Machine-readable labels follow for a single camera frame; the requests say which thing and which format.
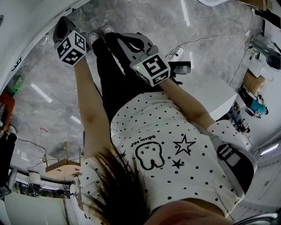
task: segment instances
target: gray marble floor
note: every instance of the gray marble floor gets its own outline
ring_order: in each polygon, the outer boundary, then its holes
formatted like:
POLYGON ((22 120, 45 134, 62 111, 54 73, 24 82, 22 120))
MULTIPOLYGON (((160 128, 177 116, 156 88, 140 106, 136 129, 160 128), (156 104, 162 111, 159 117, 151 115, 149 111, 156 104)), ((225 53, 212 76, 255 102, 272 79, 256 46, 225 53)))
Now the gray marble floor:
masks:
MULTIPOLYGON (((106 22, 119 33, 141 32, 164 54, 182 46, 183 60, 192 62, 190 76, 219 76, 234 89, 242 82, 251 54, 245 33, 249 30, 249 36, 253 36, 262 28, 261 18, 252 16, 250 7, 234 0, 216 7, 193 0, 94 0, 69 18, 87 33, 106 22)), ((89 52, 86 57, 100 88, 95 56, 89 52)), ((71 119, 81 119, 74 71, 59 62, 52 30, 29 53, 16 75, 25 77, 14 96, 12 121, 18 137, 43 146, 48 159, 63 159, 64 142, 68 142, 69 158, 77 159, 79 148, 83 149, 83 127, 71 119), (48 96, 48 101, 32 84, 48 96)), ((25 171, 40 163, 44 153, 44 149, 19 140, 11 164, 25 171)), ((44 175, 45 164, 31 170, 44 175)))

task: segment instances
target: white t-shirt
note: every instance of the white t-shirt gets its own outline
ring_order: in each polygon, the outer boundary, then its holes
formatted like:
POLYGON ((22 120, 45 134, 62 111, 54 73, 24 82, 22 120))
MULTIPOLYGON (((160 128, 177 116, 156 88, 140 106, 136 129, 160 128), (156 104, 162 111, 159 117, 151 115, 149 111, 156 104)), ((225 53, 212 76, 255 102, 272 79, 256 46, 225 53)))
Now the white t-shirt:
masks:
MULTIPOLYGON (((170 201, 196 198, 218 206, 227 216, 240 201, 217 162, 210 138, 200 134, 164 92, 136 96, 114 116, 111 130, 125 159, 136 159, 150 212, 170 201)), ((227 120, 215 122, 208 131, 225 142, 241 143, 227 120)), ((84 160, 81 177, 82 193, 95 198, 96 167, 93 159, 84 160)), ((90 203, 86 196, 82 200, 90 203)), ((85 213, 96 220, 87 208, 85 213)))

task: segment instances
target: tooth graphic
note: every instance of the tooth graphic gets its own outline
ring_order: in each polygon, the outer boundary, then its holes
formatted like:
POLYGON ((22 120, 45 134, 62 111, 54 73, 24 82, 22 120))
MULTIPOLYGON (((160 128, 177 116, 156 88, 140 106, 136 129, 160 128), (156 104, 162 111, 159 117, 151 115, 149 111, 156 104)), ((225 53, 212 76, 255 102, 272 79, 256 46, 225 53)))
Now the tooth graphic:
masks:
POLYGON ((161 145, 157 142, 147 142, 137 147, 136 157, 143 169, 149 171, 154 167, 160 168, 165 161, 162 157, 161 145))

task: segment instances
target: person in teal shirt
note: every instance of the person in teal shirt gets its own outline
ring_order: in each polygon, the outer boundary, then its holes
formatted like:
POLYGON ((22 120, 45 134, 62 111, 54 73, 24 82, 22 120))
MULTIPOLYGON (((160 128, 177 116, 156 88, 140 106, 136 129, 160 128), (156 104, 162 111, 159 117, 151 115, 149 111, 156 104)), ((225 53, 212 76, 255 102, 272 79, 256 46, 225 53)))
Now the person in teal shirt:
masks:
POLYGON ((258 100, 253 99, 244 87, 240 88, 239 95, 241 96, 246 106, 250 108, 255 114, 256 112, 259 112, 261 115, 268 114, 268 109, 265 106, 264 99, 261 94, 258 96, 258 98, 260 98, 260 100, 262 101, 261 104, 258 102, 258 100))

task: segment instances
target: cardboard box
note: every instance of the cardboard box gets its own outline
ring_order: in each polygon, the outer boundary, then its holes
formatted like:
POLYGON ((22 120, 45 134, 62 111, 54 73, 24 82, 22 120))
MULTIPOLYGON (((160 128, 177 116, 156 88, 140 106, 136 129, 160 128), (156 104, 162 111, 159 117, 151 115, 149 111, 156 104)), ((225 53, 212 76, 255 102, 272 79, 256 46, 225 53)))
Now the cardboard box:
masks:
POLYGON ((265 79, 262 76, 255 77, 255 75, 248 70, 243 79, 243 85, 254 96, 257 96, 260 90, 263 88, 265 79))

